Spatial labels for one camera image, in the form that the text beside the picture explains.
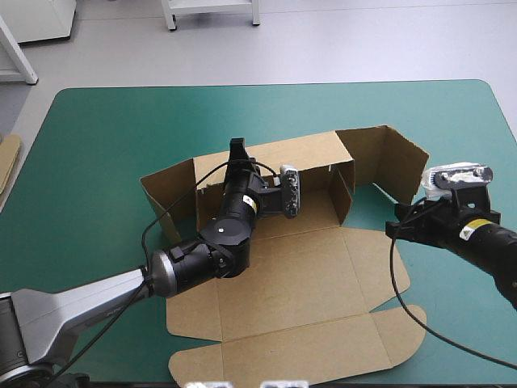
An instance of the black cable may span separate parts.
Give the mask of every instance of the black cable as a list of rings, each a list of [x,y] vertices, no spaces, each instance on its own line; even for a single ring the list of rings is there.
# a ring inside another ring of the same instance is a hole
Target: black cable
[[[257,165],[257,166],[261,166],[261,167],[264,167],[265,169],[269,170],[273,176],[277,176],[275,170],[273,170],[271,167],[267,166],[266,164],[264,163],[261,163],[261,162],[256,162],[254,160],[249,160],[249,159],[234,159],[234,160],[229,160],[227,162],[224,162],[224,163],[221,163],[219,166],[217,167],[214,167],[213,169],[211,169],[203,178],[201,178],[200,180],[198,180],[194,186],[187,192],[185,192],[181,197],[179,197],[176,201],[174,201],[169,207],[167,207],[167,209],[165,209],[163,211],[162,214],[160,214],[160,216],[156,217],[150,224],[148,224],[145,229],[144,229],[144,232],[142,233],[142,241],[141,241],[141,244],[142,244],[142,248],[144,249],[144,253],[145,253],[145,261],[147,263],[147,273],[149,274],[150,273],[150,265],[151,265],[151,260],[150,260],[150,257],[149,257],[149,252],[148,252],[148,249],[147,249],[147,245],[145,243],[145,237],[147,236],[147,233],[150,231],[150,229],[156,225],[156,223],[158,221],[160,221],[168,212],[170,212],[172,210],[172,208],[174,208],[179,202],[181,202],[182,200],[184,200],[192,190],[195,190],[200,184],[202,184],[210,175],[212,175],[213,173],[215,173],[217,170],[219,170],[220,168],[224,167],[224,166],[228,166],[228,165],[231,165],[231,164],[236,164],[236,163],[244,163],[244,162],[249,162],[251,164],[254,164],[254,165]],[[122,305],[122,307],[120,308],[120,310],[118,310],[116,312],[116,314],[113,316],[113,318],[110,319],[110,321],[108,323],[106,323],[106,325],[95,335],[94,338],[92,338],[88,344],[86,344],[72,359],[70,359],[70,361],[68,361],[65,365],[63,365],[63,367],[61,369],[59,369],[59,372],[56,372],[55,374],[53,374],[50,379],[46,382],[46,384],[43,386],[43,388],[49,386],[50,384],[52,384],[54,381],[56,381],[64,372],[66,372],[73,364],[75,364],[75,362],[81,358],[82,355],[84,355],[84,353],[86,353],[88,350],[90,350],[90,348],[106,333],[106,331],[109,330],[109,328],[111,326],[113,326],[113,324],[117,321],[118,318],[120,318],[120,316],[122,315],[123,312],[126,311],[126,309],[134,302],[135,298],[137,297],[137,295],[140,293],[140,291],[144,288],[145,285],[148,284],[148,280],[149,279],[145,279],[141,285],[138,286],[138,288],[135,290],[134,293],[132,293],[131,297],[128,299],[128,301]]]
[[[436,202],[435,204],[429,206],[428,208],[425,208],[421,213],[416,213],[414,215],[414,211],[415,209],[425,200],[426,198],[421,198],[420,200],[417,200],[413,206],[411,206],[410,210],[408,211],[408,213],[406,214],[406,216],[400,221],[400,223],[398,224],[398,227],[395,229],[395,233],[393,234],[393,238],[391,240],[391,246],[389,248],[389,273],[391,275],[391,284],[393,286],[393,290],[395,291],[395,296],[397,297],[399,303],[401,304],[402,306],[402,309],[404,309],[404,311],[410,316],[411,319],[413,319],[421,328],[423,328],[425,331],[427,331],[429,334],[433,335],[434,337],[438,338],[439,340],[442,340],[443,342],[445,342],[446,344],[449,344],[455,348],[458,348],[460,350],[463,350],[464,352],[467,352],[473,356],[476,356],[476,357],[480,357],[482,358],[483,360],[486,360],[486,361],[490,361],[490,362],[494,362],[495,364],[499,364],[499,365],[502,365],[502,366],[506,366],[507,368],[510,368],[510,369],[515,369],[517,370],[517,365],[516,364],[512,364],[508,361],[504,361],[504,360],[499,360],[498,358],[495,358],[495,357],[492,357],[492,356],[488,356],[486,355],[485,353],[481,353],[481,352],[478,352],[477,350],[474,350],[474,349],[471,349],[471,348],[468,348],[467,346],[464,346],[463,344],[459,344],[455,341],[453,341],[452,339],[449,339],[448,337],[446,337],[445,335],[441,335],[440,333],[438,333],[437,331],[433,330],[432,328],[430,328],[429,326],[427,326],[424,322],[422,322],[420,319],[418,319],[418,317],[416,317],[411,311],[410,309],[408,308],[408,306],[406,305],[406,303],[404,302],[404,300],[402,299],[402,296],[400,294],[400,292],[398,291],[398,287],[397,287],[397,281],[395,280],[395,270],[393,268],[393,251],[394,251],[394,248],[395,248],[395,242],[397,241],[397,237],[398,237],[398,234],[401,230],[401,228],[406,224],[408,223],[410,220],[411,221],[414,221],[418,218],[420,218],[424,213],[427,213],[430,211],[430,209],[434,209],[436,207],[439,207],[441,206],[441,204],[443,202]]]

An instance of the gray floor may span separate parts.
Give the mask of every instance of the gray floor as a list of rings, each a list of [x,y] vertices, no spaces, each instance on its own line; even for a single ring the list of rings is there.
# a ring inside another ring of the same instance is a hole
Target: gray floor
[[[30,90],[24,83],[0,83],[0,134],[11,132]]]
[[[40,81],[12,129],[20,165],[67,87],[475,78],[517,133],[517,0],[262,0],[259,27],[204,15],[176,32],[159,0],[78,1],[70,41],[24,49]]]

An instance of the warning sticker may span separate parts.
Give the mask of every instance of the warning sticker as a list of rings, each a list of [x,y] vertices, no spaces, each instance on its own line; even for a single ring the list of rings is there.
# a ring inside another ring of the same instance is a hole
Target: warning sticker
[[[473,235],[477,228],[491,223],[491,221],[488,221],[485,218],[478,218],[477,220],[473,220],[463,227],[463,229],[460,232],[460,238],[464,239],[465,241],[468,241],[470,236]]]
[[[244,196],[242,196],[242,201],[243,202],[246,202],[249,206],[251,206],[251,208],[253,209],[253,211],[255,212],[255,214],[257,213],[257,204],[255,204],[255,201],[252,200],[250,197],[248,197],[246,194]]]

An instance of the cardboard box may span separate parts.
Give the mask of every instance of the cardboard box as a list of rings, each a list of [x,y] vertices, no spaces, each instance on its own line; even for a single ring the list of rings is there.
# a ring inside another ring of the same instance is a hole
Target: cardboard box
[[[263,380],[319,383],[392,368],[409,358],[424,332],[401,309],[369,312],[393,296],[389,240],[378,231],[341,225],[356,184],[376,183],[395,200],[411,202],[428,155],[395,129],[338,130],[246,147],[260,162],[301,174],[301,212],[257,223],[250,268],[233,279],[212,280],[167,301],[175,335],[221,344],[178,352],[170,370],[180,384],[228,380],[237,387]],[[228,152],[189,159],[142,178],[157,213],[192,187]],[[221,202],[221,169],[162,219],[171,242],[178,226],[197,227]],[[398,253],[397,283],[409,277]],[[414,312],[425,319],[421,309]]]
[[[9,182],[21,146],[18,135],[8,135],[2,139],[0,134],[0,198]]]

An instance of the green table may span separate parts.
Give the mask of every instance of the green table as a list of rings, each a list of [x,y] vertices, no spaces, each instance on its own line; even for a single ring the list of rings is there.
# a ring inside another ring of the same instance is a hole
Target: green table
[[[517,229],[515,140],[480,81],[69,89],[55,98],[0,214],[0,292],[57,291],[141,264],[140,234],[153,218],[138,181],[143,175],[224,150],[231,137],[252,145],[375,124],[391,124],[426,149],[428,166],[492,166],[493,207],[503,225]],[[387,218],[392,205],[364,187],[346,223],[382,230]],[[158,229],[152,240],[154,247],[165,243]],[[398,246],[412,280],[406,299],[427,311],[433,327],[517,361],[517,313],[489,276],[446,251]],[[94,380],[168,381],[173,351],[207,343],[169,335],[165,302],[149,299],[74,370]],[[349,381],[515,382],[517,373],[428,335],[405,364]]]

